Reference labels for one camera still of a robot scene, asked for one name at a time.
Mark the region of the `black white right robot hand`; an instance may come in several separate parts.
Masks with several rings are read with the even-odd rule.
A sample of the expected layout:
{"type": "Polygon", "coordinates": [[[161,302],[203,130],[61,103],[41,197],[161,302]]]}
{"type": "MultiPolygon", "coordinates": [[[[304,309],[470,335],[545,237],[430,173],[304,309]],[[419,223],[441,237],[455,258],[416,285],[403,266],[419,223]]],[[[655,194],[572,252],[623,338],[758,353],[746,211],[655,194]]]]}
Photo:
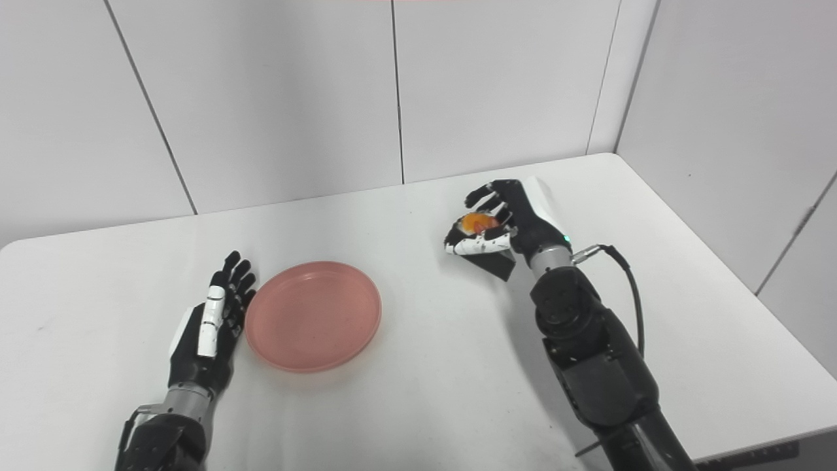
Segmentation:
{"type": "Polygon", "coordinates": [[[572,249],[537,178],[490,181],[467,194],[464,206],[468,213],[443,241],[448,254],[514,251],[531,260],[552,247],[572,249]]]}

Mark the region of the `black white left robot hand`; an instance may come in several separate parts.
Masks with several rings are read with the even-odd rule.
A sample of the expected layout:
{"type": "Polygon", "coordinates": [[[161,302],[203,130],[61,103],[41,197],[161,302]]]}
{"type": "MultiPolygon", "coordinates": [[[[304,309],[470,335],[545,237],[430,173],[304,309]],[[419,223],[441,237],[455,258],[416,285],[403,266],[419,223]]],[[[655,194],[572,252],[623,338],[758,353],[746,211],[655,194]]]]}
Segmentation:
{"type": "Polygon", "coordinates": [[[170,355],[168,385],[192,384],[221,396],[233,375],[233,353],[255,296],[251,263],[232,251],[212,275],[203,302],[180,323],[170,355]]]}

